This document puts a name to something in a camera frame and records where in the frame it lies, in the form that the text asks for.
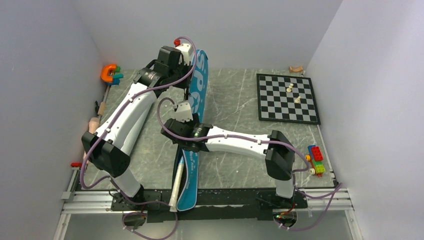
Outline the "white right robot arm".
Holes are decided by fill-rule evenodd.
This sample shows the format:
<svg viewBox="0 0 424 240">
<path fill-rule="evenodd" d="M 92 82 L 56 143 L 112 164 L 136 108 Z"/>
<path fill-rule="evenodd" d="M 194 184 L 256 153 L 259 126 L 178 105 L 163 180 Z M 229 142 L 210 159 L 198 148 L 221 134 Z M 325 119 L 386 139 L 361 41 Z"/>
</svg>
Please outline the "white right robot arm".
<svg viewBox="0 0 424 240">
<path fill-rule="evenodd" d="M 170 118 L 162 124 L 161 134 L 185 151 L 228 152 L 262 160 L 275 182 L 276 203 L 287 208 L 295 201 L 292 178 L 295 151 L 281 131 L 246 134 L 194 120 L 180 122 Z"/>
</svg>

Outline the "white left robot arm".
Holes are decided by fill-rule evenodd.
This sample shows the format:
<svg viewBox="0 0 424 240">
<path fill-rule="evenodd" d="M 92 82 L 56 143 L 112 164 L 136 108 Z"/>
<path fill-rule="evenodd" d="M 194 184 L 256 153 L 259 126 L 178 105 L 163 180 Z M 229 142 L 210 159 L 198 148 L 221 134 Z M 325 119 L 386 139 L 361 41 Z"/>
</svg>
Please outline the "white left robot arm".
<svg viewBox="0 0 424 240">
<path fill-rule="evenodd" d="M 192 44 L 163 46 L 156 59 L 140 69 L 122 102 L 94 133 L 81 137 L 86 158 L 116 185 L 131 210 L 144 203 L 144 187 L 130 170 L 130 154 L 159 96 L 170 86 L 187 89 L 196 67 Z"/>
</svg>

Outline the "green blue toy blocks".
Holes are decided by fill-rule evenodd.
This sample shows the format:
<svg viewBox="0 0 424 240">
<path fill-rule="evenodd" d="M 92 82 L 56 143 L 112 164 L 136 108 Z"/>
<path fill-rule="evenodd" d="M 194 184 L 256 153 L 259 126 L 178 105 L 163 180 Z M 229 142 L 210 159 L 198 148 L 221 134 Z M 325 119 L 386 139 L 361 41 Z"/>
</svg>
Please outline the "green blue toy blocks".
<svg viewBox="0 0 424 240">
<path fill-rule="evenodd" d="M 121 79 L 124 77 L 124 74 L 121 73 L 121 67 L 119 65 L 111 72 L 112 82 L 109 84 L 110 86 L 119 85 Z"/>
</svg>

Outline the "orange C-shaped toy block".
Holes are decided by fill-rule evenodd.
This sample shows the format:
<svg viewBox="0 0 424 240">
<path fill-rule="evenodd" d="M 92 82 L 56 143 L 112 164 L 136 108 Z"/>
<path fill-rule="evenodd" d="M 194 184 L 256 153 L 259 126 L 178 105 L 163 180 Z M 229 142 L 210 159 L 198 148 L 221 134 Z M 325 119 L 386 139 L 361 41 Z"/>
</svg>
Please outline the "orange C-shaped toy block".
<svg viewBox="0 0 424 240">
<path fill-rule="evenodd" d="M 116 63 L 107 64 L 103 67 L 100 78 L 105 83 L 112 83 L 114 78 L 113 75 L 115 74 L 115 70 L 117 69 L 118 65 Z"/>
</svg>

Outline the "black white chessboard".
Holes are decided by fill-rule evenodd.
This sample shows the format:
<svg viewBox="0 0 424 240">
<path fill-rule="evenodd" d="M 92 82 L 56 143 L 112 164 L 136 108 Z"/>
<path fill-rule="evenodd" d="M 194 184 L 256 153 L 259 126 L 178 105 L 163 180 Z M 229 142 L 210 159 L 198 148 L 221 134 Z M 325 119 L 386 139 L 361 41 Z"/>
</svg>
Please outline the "black white chessboard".
<svg viewBox="0 0 424 240">
<path fill-rule="evenodd" d="M 294 84 L 292 92 L 286 92 Z M 320 125 L 312 79 L 302 76 L 256 74 L 260 121 Z"/>
</svg>

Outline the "cream chess pawn upper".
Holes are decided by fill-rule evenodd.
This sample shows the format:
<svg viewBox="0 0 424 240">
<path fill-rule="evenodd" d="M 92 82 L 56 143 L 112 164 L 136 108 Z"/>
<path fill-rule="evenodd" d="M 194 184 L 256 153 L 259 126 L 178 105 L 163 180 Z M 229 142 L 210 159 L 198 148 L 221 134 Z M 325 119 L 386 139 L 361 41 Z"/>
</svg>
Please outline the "cream chess pawn upper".
<svg viewBox="0 0 424 240">
<path fill-rule="evenodd" d="M 293 91 L 293 87 L 294 87 L 294 84 L 293 84 L 293 83 L 291 83 L 291 84 L 288 86 L 288 88 L 286 89 L 286 92 L 291 93 L 291 92 Z"/>
</svg>

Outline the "cream chess pawn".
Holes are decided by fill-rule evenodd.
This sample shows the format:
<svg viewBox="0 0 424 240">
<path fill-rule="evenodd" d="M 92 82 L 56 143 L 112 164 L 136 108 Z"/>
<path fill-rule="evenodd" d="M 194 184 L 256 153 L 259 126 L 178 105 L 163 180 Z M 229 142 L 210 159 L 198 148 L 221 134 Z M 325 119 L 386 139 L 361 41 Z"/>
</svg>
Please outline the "cream chess pawn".
<svg viewBox="0 0 424 240">
<path fill-rule="evenodd" d="M 291 93 L 291 92 L 293 91 L 293 87 L 294 87 L 294 84 L 293 84 L 293 83 L 291 83 L 291 84 L 288 86 L 288 88 L 286 89 L 286 92 Z"/>
<path fill-rule="evenodd" d="M 294 102 L 295 102 L 296 104 L 299 104 L 299 103 L 301 102 L 301 97 L 300 97 L 300 96 L 298 96 L 297 98 L 295 98 L 295 99 L 294 99 Z"/>
</svg>

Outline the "cream chess pawn lower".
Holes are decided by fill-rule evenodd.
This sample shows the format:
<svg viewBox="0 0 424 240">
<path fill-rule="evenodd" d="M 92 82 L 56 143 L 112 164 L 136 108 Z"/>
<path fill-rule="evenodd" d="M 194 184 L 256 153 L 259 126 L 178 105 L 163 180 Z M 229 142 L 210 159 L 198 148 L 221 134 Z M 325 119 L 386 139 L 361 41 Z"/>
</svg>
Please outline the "cream chess pawn lower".
<svg viewBox="0 0 424 240">
<path fill-rule="evenodd" d="M 295 98 L 295 99 L 294 99 L 294 102 L 295 102 L 296 104 L 299 104 L 299 103 L 301 102 L 301 97 L 300 97 L 300 96 L 298 96 L 297 98 Z"/>
</svg>

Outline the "wooden arch block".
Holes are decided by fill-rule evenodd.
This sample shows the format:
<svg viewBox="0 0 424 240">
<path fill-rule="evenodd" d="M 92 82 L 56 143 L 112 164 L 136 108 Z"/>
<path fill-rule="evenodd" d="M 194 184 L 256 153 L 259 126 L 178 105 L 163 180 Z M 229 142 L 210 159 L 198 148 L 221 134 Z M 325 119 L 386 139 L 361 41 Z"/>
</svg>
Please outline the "wooden arch block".
<svg viewBox="0 0 424 240">
<path fill-rule="evenodd" d="M 290 73 L 302 73 L 304 68 L 302 66 L 289 66 L 288 70 Z"/>
</svg>

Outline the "colourful brick toy car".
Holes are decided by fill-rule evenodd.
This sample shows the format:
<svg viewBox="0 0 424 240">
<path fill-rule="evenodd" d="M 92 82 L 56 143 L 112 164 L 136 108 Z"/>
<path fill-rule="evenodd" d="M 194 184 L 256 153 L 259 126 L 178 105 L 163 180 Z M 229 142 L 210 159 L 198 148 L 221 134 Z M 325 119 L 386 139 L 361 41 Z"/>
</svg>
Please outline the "colourful brick toy car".
<svg viewBox="0 0 424 240">
<path fill-rule="evenodd" d="M 319 178 L 322 177 L 326 169 L 323 164 L 324 157 L 320 148 L 316 145 L 309 145 L 307 150 L 308 154 L 305 155 L 305 159 L 310 164 L 309 173 Z"/>
</svg>

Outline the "black base frame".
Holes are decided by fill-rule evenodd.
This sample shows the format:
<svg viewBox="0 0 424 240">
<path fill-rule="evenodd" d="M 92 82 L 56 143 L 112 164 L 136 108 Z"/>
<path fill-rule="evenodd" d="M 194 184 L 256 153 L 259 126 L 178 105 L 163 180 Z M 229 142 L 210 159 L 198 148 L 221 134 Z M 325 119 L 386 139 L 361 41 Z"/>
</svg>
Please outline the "black base frame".
<svg viewBox="0 0 424 240">
<path fill-rule="evenodd" d="M 274 214 L 288 210 L 307 209 L 308 203 L 304 196 L 296 192 L 292 198 L 286 199 L 277 196 L 273 187 L 265 188 L 205 188 L 197 192 L 194 208 L 170 212 L 170 208 L 160 203 L 171 197 L 169 189 L 146 189 L 144 200 L 146 206 L 134 205 L 127 201 L 120 193 L 112 195 L 111 211 L 146 213 L 148 223 L 162 223 L 164 221 L 188 220 L 231 220 L 256 219 L 271 221 Z"/>
</svg>

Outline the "red clamp on rail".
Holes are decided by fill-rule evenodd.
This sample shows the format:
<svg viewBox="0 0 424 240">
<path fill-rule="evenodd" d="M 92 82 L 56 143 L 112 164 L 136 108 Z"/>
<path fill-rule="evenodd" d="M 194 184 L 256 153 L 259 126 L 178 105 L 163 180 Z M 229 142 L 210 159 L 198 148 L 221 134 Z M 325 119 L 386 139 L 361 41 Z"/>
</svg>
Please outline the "red clamp on rail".
<svg viewBox="0 0 424 240">
<path fill-rule="evenodd" d="M 70 164 L 70 166 L 71 166 L 72 168 L 81 168 L 81 167 L 83 166 L 83 163 L 82 163 L 82 162 L 72 162 L 72 163 Z"/>
</svg>

